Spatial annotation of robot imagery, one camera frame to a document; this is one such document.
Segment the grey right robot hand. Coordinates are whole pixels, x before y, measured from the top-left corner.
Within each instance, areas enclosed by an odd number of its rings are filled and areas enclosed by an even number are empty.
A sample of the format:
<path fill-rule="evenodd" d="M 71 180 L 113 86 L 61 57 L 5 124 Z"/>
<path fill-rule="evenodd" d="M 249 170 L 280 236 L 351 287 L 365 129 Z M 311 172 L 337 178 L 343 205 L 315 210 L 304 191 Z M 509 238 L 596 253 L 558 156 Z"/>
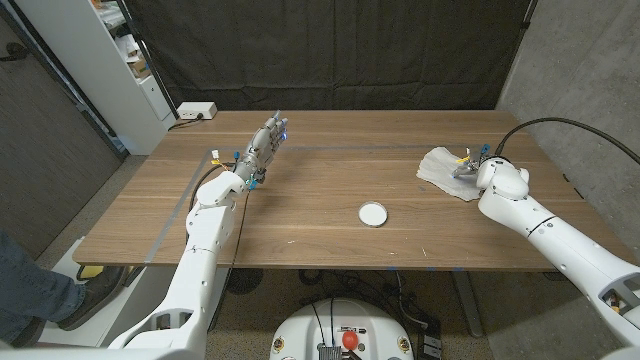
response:
<path fill-rule="evenodd" d="M 484 161 L 490 157 L 490 145 L 468 147 L 467 156 L 457 161 L 458 166 L 452 172 L 453 178 L 474 175 L 480 169 Z"/>

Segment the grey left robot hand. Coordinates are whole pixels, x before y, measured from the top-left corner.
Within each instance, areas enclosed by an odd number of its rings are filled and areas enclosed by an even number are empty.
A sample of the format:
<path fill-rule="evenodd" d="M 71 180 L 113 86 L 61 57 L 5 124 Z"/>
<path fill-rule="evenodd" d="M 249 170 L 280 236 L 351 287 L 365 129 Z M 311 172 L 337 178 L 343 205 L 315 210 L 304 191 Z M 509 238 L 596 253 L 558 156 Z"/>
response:
<path fill-rule="evenodd" d="M 259 128 L 249 141 L 244 153 L 236 162 L 232 172 L 241 177 L 250 190 L 265 179 L 266 168 L 273 161 L 280 145 L 287 139 L 287 118 L 277 110 Z"/>

